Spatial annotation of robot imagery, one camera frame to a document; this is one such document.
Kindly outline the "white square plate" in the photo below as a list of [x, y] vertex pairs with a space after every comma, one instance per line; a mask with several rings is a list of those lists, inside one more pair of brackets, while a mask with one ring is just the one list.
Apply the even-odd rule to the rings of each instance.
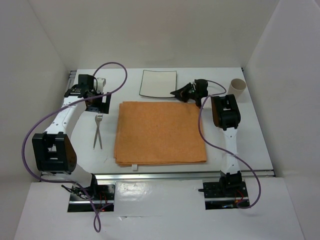
[[173, 98], [171, 92], [177, 89], [176, 71], [144, 70], [139, 95], [148, 98]]

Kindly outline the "orange cloth placemat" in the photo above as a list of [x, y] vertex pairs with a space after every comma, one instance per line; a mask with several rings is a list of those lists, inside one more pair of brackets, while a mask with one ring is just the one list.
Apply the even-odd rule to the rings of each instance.
[[202, 164], [205, 143], [193, 103], [124, 101], [119, 105], [115, 162], [130, 165]]

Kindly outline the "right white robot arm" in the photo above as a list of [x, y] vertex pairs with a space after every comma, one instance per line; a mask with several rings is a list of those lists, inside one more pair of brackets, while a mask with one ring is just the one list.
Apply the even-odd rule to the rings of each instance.
[[[218, 85], [223, 89], [223, 96], [219, 93], [209, 95], [208, 83]], [[241, 122], [241, 114], [236, 98], [233, 94], [225, 94], [226, 88], [221, 84], [206, 79], [196, 79], [178, 90], [170, 92], [182, 102], [194, 100], [201, 110], [207, 100], [211, 102], [211, 112], [214, 125], [223, 134], [223, 147], [216, 147], [224, 152], [220, 169], [218, 190], [223, 196], [230, 196], [242, 183], [242, 174], [237, 159], [237, 133]]]

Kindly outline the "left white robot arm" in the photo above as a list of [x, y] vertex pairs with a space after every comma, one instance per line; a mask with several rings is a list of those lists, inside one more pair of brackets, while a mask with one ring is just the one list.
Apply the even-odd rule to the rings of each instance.
[[96, 177], [77, 163], [77, 155], [71, 143], [71, 135], [84, 112], [95, 113], [94, 144], [101, 144], [100, 123], [109, 113], [111, 96], [103, 97], [106, 79], [89, 74], [80, 74], [78, 83], [64, 94], [63, 110], [43, 132], [32, 137], [32, 146], [37, 169], [41, 172], [62, 175], [67, 181], [80, 185], [81, 194], [88, 200], [99, 195]]

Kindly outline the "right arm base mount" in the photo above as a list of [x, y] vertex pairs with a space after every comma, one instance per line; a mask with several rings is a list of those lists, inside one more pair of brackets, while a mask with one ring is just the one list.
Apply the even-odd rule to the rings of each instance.
[[204, 196], [206, 210], [226, 210], [250, 206], [247, 186], [244, 181], [239, 186], [223, 189], [219, 182], [203, 182], [198, 192]]

